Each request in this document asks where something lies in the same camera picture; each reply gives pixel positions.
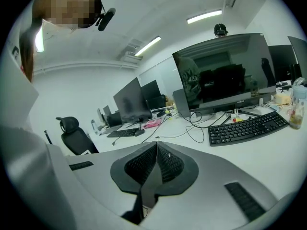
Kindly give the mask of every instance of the headset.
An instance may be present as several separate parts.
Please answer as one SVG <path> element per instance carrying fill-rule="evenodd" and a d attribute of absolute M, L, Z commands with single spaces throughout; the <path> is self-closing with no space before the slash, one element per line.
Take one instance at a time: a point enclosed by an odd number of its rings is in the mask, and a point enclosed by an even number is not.
<path fill-rule="evenodd" d="M 228 32 L 226 31 L 226 27 L 225 27 L 225 30 L 223 30 L 221 28 L 221 24 L 218 24 L 219 25 L 219 30 L 217 30 L 214 34 L 216 36 L 226 36 L 228 34 Z"/>
<path fill-rule="evenodd" d="M 100 3 L 102 9 L 104 10 L 104 13 L 99 15 L 98 21 L 96 22 L 95 26 L 98 26 L 98 30 L 102 32 L 105 30 L 106 26 L 109 24 L 110 20 L 115 15 L 116 9 L 111 8 L 108 10 L 108 12 L 106 12 L 101 0 Z"/>

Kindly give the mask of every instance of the computer monitor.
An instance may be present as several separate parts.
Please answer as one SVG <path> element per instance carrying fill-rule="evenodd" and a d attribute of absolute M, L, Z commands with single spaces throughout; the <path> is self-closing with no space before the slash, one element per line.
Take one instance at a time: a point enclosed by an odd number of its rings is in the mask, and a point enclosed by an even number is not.
<path fill-rule="evenodd" d="M 269 51 L 274 65 L 276 81 L 293 80 L 292 68 L 297 62 L 292 45 L 269 46 Z"/>
<path fill-rule="evenodd" d="M 161 96 L 156 80 L 144 85 L 141 89 L 145 97 L 145 100 L 151 100 L 151 99 Z"/>
<path fill-rule="evenodd" d="M 276 80 L 263 34 L 205 41 L 173 54 L 190 111 L 230 110 L 271 99 Z"/>
<path fill-rule="evenodd" d="M 103 114 L 101 114 L 100 108 L 97 109 L 97 114 L 98 114 L 100 122 L 107 125 L 107 121 L 106 121 L 105 117 L 103 116 Z"/>
<path fill-rule="evenodd" d="M 288 36 L 288 38 L 292 44 L 300 66 L 301 77 L 306 79 L 305 84 L 307 84 L 307 42 L 292 36 Z"/>
<path fill-rule="evenodd" d="M 104 107 L 104 112 L 105 112 L 106 116 L 110 116 L 111 115 L 111 110 L 110 110 L 108 105 L 106 107 Z"/>
<path fill-rule="evenodd" d="M 114 96 L 114 101 L 123 122 L 146 121 L 153 117 L 137 78 L 120 90 Z"/>

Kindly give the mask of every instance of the white shirt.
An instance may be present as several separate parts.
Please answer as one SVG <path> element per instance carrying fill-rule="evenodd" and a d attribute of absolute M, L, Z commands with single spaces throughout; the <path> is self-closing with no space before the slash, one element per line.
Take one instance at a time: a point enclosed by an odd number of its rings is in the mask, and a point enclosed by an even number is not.
<path fill-rule="evenodd" d="M 37 90 L 23 73 L 19 38 L 32 24 L 34 0 L 14 23 L 0 56 L 0 125 L 29 129 Z"/>

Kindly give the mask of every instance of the keyboard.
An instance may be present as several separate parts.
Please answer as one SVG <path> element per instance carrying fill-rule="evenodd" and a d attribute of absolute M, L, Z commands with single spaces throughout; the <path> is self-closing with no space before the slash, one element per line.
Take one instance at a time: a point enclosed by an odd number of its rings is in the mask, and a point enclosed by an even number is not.
<path fill-rule="evenodd" d="M 208 128 L 210 146 L 225 146 L 267 136 L 288 126 L 277 112 Z"/>
<path fill-rule="evenodd" d="M 113 131 L 111 134 L 109 134 L 107 137 L 130 137 L 134 136 L 135 132 L 140 130 L 140 128 L 131 128 L 131 129 L 125 129 L 125 130 L 117 130 Z"/>

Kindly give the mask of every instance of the headset microphone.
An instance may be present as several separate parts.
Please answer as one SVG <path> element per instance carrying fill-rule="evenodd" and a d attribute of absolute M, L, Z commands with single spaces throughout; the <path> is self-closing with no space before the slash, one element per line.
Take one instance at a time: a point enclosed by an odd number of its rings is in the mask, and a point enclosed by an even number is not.
<path fill-rule="evenodd" d="M 106 26 L 109 24 L 110 20 L 113 18 L 114 14 L 116 12 L 116 9 L 111 8 L 106 12 L 104 15 L 101 15 L 101 19 L 96 23 L 96 26 L 98 26 L 98 30 L 102 32 L 105 30 Z"/>

